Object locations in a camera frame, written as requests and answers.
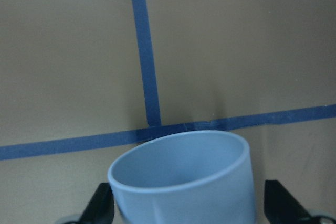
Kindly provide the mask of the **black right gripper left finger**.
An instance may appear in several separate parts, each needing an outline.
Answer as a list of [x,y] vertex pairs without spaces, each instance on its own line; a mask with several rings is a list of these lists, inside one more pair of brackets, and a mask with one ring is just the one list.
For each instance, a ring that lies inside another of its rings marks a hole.
[[114,197],[109,183],[100,183],[79,218],[78,223],[112,224]]

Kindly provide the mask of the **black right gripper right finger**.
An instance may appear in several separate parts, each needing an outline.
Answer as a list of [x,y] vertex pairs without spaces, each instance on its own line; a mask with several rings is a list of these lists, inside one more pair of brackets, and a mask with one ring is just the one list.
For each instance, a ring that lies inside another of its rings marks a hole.
[[314,217],[278,180],[266,180],[264,214],[269,223],[315,223]]

